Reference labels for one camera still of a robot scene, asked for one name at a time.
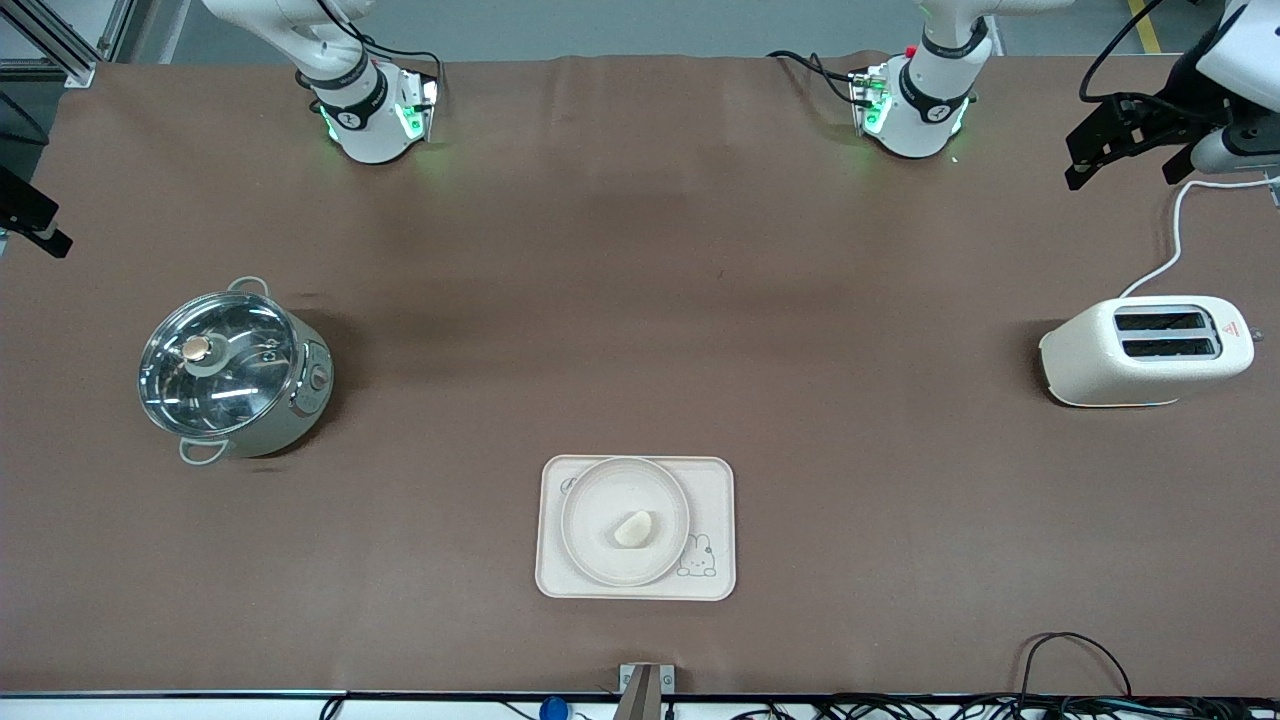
white power cord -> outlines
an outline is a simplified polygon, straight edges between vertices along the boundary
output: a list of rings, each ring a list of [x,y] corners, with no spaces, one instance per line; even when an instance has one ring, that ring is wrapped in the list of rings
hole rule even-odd
[[[1187,197],[1187,192],[1193,187],[1211,187],[1215,190],[1235,190],[1238,187],[1266,187],[1271,184],[1280,184],[1280,177],[1253,181],[1253,182],[1204,182],[1204,181],[1187,181],[1183,188],[1178,191],[1178,197],[1174,200],[1174,255],[1165,261],[1164,265],[1156,268],[1155,270],[1142,275],[1140,278],[1133,281],[1133,284],[1124,288],[1120,297],[1129,297],[1133,291],[1142,287],[1147,281],[1158,277],[1161,273],[1172,268],[1178,260],[1183,256],[1183,199]]]

plate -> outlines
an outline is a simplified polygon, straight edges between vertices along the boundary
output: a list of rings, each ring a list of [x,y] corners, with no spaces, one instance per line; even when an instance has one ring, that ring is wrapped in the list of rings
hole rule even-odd
[[[621,547],[613,532],[636,511],[653,516],[643,547]],[[593,580],[635,587],[666,575],[689,539],[689,500],[680,482],[643,457],[609,457],[584,470],[564,498],[561,536],[573,565]]]

gray floor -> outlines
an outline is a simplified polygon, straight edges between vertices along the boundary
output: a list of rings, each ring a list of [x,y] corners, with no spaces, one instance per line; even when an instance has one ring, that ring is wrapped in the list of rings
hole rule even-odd
[[[1224,0],[1169,0],[1151,18],[1161,50],[1181,53],[1222,12]],[[1062,12],[1005,17],[998,36],[1010,55],[1093,55],[1129,19],[1126,0],[1076,0]],[[538,60],[562,55],[760,56],[778,49],[845,55],[899,51],[920,37],[910,0],[381,0],[360,22],[384,45],[429,49],[454,61]],[[276,64],[285,59],[252,35],[216,19],[201,0],[152,0],[138,18],[132,61]],[[1117,53],[1142,53],[1134,33]],[[61,87],[0,83],[47,127]],[[0,108],[5,129],[22,129]],[[0,140],[0,164],[29,177],[38,150]]]

white tray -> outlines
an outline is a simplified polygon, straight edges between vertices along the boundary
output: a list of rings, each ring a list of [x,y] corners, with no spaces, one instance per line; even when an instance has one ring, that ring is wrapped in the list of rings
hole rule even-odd
[[[579,473],[612,455],[558,455],[543,468],[541,511],[534,577],[549,597],[613,600],[724,600],[737,583],[733,537],[733,470],[719,457],[645,457],[667,469],[689,497],[689,543],[662,578],[616,588],[584,575],[561,538],[564,497]]]

brown table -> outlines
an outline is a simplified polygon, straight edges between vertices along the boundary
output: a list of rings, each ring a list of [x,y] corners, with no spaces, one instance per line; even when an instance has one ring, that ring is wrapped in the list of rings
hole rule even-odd
[[[1140,693],[1272,693],[1271,345],[1158,410],[1037,379],[1041,333],[1167,252],[1161,154],[1064,184],[1084,65],[993,60],[923,161],[772,60],[456,65],[438,143],[385,167],[325,140],[292,68],[101,68],[36,177],[72,255],[0,261],[0,684],[593,689],[639,659],[696,692],[993,691],[1074,629]],[[1187,210],[1149,291],[1280,332],[1265,192]],[[292,452],[187,468],[138,355],[247,273],[330,342],[337,396]],[[563,452],[724,457],[736,592],[541,596]],[[1034,689],[1115,689],[1042,660]]]

